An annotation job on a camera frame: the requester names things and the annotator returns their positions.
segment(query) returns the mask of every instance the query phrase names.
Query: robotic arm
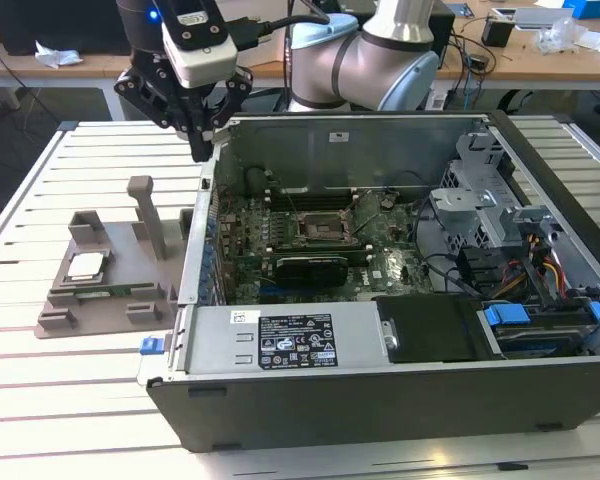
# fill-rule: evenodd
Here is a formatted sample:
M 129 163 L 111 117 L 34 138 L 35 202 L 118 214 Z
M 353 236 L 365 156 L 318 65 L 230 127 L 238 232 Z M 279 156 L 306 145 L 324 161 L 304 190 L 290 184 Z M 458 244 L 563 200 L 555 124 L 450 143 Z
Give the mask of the robotic arm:
M 350 15 L 312 15 L 274 22 L 225 22 L 215 0 L 116 0 L 132 47 L 131 67 L 115 90 L 162 128 L 186 136 L 194 161 L 212 152 L 213 129 L 224 126 L 249 96 L 253 76 L 238 52 L 292 24 L 292 111 L 332 109 L 346 102 L 374 110 L 414 109 L 435 78 L 428 28 L 433 0 L 379 0 L 357 31 Z M 209 96 L 225 82 L 217 105 Z
M 314 15 L 275 22 L 246 17 L 225 22 L 215 0 L 116 2 L 132 54 L 115 90 L 156 125 L 186 136 L 196 162 L 209 159 L 213 129 L 224 126 L 251 92 L 253 76 L 237 66 L 238 52 L 294 23 L 329 23 L 308 0 L 303 3 Z M 208 97 L 220 81 L 227 94 L 210 105 Z
M 414 110 L 433 83 L 433 0 L 380 0 L 358 31 L 350 15 L 329 25 L 293 29 L 291 111 L 337 108 L 347 102 L 372 110 Z

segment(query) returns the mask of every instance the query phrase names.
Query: wooden desk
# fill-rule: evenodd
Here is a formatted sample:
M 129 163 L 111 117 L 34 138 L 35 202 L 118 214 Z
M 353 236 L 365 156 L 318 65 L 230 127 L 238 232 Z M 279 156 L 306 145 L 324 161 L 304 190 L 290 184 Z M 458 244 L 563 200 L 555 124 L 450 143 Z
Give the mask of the wooden desk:
M 107 102 L 111 119 L 125 119 L 120 98 L 113 91 L 113 86 L 120 73 L 129 65 L 128 57 L 83 55 L 84 62 L 78 65 L 53 69 L 42 65 L 33 55 L 9 56 L 0 44 L 0 58 L 27 87 L 99 88 Z M 116 65 L 124 63 L 125 66 L 114 75 L 114 70 L 109 68 L 112 63 Z M 0 63 L 0 87 L 19 86 L 19 83 Z
M 532 6 L 534 0 L 510 0 L 504 3 L 490 1 L 468 0 L 476 18 L 485 17 L 494 7 Z M 462 28 L 469 20 L 456 19 L 457 33 L 476 41 L 480 41 L 484 21 L 478 20 Z M 600 31 L 600 19 L 579 21 L 590 30 Z M 580 48 L 577 52 L 542 55 L 533 45 L 532 32 L 521 32 L 516 29 L 511 33 L 509 43 L 505 48 L 492 48 L 498 59 L 496 70 L 487 77 L 484 88 L 491 89 L 555 89 L 555 90 L 600 90 L 600 53 Z M 481 49 L 468 45 L 471 52 Z M 254 67 L 253 71 L 261 82 L 282 85 L 282 63 L 273 62 Z M 446 95 L 455 84 L 462 63 L 455 49 L 449 49 L 445 56 L 444 65 L 438 71 L 433 90 L 436 94 Z
M 468 0 L 476 17 L 484 17 L 493 7 L 530 6 L 533 0 L 509 0 L 505 3 Z M 479 20 L 462 28 L 468 20 L 457 19 L 456 32 L 480 41 L 484 21 Z M 600 31 L 600 20 L 581 22 L 591 30 Z M 496 70 L 484 82 L 486 89 L 545 89 L 545 90 L 600 90 L 600 53 L 581 48 L 579 51 L 542 55 L 532 46 L 533 33 L 513 30 L 506 48 L 493 48 L 498 58 Z M 468 45 L 469 51 L 479 47 Z M 107 101 L 113 120 L 123 120 L 124 113 L 113 85 L 120 73 L 129 66 L 126 56 L 84 55 L 80 65 L 51 69 L 38 63 L 32 56 L 9 57 L 0 46 L 1 57 L 7 65 L 30 87 L 99 88 Z M 282 86 L 282 63 L 272 62 L 252 67 L 255 86 Z M 460 56 L 449 49 L 444 65 L 438 71 L 432 87 L 429 107 L 440 104 L 457 81 L 462 71 Z M 17 87 L 17 82 L 0 64 L 0 87 Z

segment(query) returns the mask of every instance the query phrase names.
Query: slatted table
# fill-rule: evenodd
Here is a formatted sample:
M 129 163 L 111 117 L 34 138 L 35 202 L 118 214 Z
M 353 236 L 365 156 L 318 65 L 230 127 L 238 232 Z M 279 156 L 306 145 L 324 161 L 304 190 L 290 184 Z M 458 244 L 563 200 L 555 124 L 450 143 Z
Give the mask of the slatted table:
M 193 455 L 180 448 L 136 381 L 145 334 L 36 339 L 32 330 L 67 246 L 73 211 L 95 208 L 103 221 L 134 219 L 127 180 L 150 174 L 160 215 L 177 218 L 180 208 L 195 203 L 199 172 L 187 144 L 170 131 L 146 122 L 83 123 L 54 136 L 6 207 L 0 217 L 0 479 L 600 479 L 600 416 L 551 434 Z M 499 462 L 530 470 L 498 472 Z

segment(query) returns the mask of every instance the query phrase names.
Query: barcode sticker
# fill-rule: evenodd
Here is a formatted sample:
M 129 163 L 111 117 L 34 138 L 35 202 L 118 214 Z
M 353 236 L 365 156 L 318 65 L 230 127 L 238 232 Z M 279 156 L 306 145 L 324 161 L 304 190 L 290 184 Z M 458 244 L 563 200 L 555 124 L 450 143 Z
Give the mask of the barcode sticker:
M 231 310 L 229 323 L 258 323 L 260 310 Z

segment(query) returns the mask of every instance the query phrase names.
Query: regulatory symbols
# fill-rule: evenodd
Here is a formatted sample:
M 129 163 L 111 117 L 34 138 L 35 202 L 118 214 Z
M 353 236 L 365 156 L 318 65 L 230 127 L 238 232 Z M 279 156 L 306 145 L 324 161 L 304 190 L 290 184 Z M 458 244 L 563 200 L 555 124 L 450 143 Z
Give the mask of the regulatory symbols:
M 260 349 L 263 352 L 271 352 L 276 349 L 276 342 L 273 341 L 273 338 L 263 338 L 260 340 Z
M 295 350 L 296 344 L 293 337 L 281 337 L 277 339 L 278 350 Z

